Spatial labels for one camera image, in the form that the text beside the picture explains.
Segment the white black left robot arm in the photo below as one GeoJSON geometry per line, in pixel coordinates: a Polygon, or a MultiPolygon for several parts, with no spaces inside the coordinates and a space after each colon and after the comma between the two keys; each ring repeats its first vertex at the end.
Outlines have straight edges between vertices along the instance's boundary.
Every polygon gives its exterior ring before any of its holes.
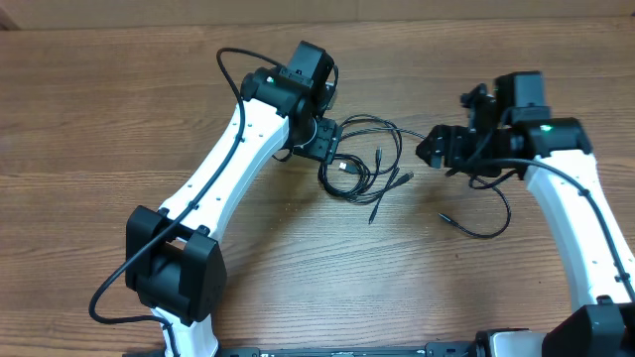
{"type": "Polygon", "coordinates": [[[260,67],[232,88],[226,130],[187,182],[161,206],[139,206],[126,223],[126,286],[160,323],[165,356],[216,356],[212,315],[226,285],[220,243],[264,164],[286,150],[331,163],[337,124],[324,118],[337,84],[334,64],[260,67]]]}

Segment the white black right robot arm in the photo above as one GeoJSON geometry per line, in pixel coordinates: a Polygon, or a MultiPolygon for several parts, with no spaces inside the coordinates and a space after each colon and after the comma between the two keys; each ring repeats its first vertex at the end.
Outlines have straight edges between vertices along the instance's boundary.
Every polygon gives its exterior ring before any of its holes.
{"type": "Polygon", "coordinates": [[[483,133],[438,125],[416,154],[432,168],[496,182],[502,170],[515,170],[546,217],[570,286],[572,313],[552,331],[482,331],[471,355],[633,355],[634,255],[608,205],[592,146],[576,119],[516,122],[483,133]]]}

